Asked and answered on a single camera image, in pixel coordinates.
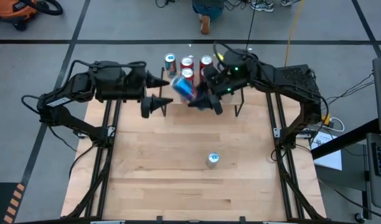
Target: jeans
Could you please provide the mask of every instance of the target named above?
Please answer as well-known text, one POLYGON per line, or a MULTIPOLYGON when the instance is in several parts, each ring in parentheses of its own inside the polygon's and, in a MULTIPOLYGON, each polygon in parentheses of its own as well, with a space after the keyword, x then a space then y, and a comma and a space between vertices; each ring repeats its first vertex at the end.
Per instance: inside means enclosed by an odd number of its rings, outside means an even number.
POLYGON ((203 16, 209 16, 210 21, 216 20, 221 16, 223 12, 223 7, 206 7, 198 4, 193 4, 193 11, 203 16))

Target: wooden table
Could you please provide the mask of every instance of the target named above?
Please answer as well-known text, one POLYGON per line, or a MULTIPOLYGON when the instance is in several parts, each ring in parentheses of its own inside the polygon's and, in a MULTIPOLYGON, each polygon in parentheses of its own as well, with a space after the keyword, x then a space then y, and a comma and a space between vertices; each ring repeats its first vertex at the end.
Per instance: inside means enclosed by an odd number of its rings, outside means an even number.
MULTIPOLYGON (((172 104, 166 117, 157 110, 143 119, 139 104, 123 104, 103 218, 286 220, 277 165, 270 159, 274 144, 266 96, 249 88, 244 94, 245 105, 237 118, 231 105, 223 105, 223 114, 217 116, 212 110, 172 104), (208 169, 206 157, 213 151, 220 154, 220 161, 208 169)), ((290 124, 299 114, 299 103, 282 100, 290 124)), ((104 109, 103 103, 89 102, 85 121, 100 126, 104 109)), ((306 140, 297 143, 309 147, 306 140)), ((77 156, 90 145, 88 139, 80 140, 77 156)), ((96 149, 74 167, 62 215, 70 213, 88 190, 95 154, 96 149)), ((293 157, 299 188, 326 216, 310 153, 296 148, 293 157)), ((289 194, 294 202, 291 190, 289 194)))

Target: soda can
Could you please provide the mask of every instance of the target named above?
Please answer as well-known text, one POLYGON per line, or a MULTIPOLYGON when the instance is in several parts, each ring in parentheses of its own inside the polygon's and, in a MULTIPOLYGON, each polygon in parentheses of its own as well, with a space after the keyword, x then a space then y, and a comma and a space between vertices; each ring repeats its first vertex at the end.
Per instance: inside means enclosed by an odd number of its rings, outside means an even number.
POLYGON ((202 83, 203 81, 204 81, 204 68, 202 68, 201 70, 200 70, 200 73, 199 73, 199 76, 200 76, 200 82, 202 83))
POLYGON ((202 69, 208 65, 213 65, 213 58, 209 55, 204 55, 203 57, 200 58, 200 63, 199 63, 199 71, 201 72, 202 69))
POLYGON ((209 156, 207 157, 207 160, 205 163, 208 168, 212 169, 217 165, 219 160, 220 160, 220 156, 218 155, 218 153, 211 152, 209 156))
POLYGON ((194 71, 194 62, 192 57, 184 57, 181 60, 181 71, 184 68, 190 68, 194 71))
POLYGON ((180 94, 183 103, 192 101, 197 97, 196 88, 183 75, 174 77, 171 81, 171 87, 180 94))
POLYGON ((164 64, 166 65, 166 71, 169 78, 174 78, 177 75, 177 63, 176 56, 172 53, 164 56, 164 64))
POLYGON ((186 78, 186 80, 190 81, 193 85, 193 81, 195 78, 194 72, 190 68, 184 68, 181 70, 181 75, 186 78))

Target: orange vacuum cleaner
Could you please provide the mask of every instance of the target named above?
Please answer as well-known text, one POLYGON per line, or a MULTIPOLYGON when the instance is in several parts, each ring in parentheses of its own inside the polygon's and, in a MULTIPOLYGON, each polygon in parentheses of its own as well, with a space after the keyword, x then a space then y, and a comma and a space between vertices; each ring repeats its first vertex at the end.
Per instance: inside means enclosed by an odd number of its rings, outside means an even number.
POLYGON ((0 22, 11 23, 17 30, 26 30, 26 22, 34 18, 37 12, 59 16, 63 9, 56 0, 0 0, 0 22), (46 1, 56 10, 50 10, 46 1))

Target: brown shoe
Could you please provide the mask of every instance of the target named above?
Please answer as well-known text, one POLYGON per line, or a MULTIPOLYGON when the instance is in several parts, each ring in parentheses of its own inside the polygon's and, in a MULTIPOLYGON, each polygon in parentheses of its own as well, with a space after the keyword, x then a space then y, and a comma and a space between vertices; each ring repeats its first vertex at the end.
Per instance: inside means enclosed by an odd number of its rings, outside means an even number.
POLYGON ((210 17, 209 16, 202 16, 202 28, 200 28, 200 31, 202 34, 209 34, 210 33, 210 17))

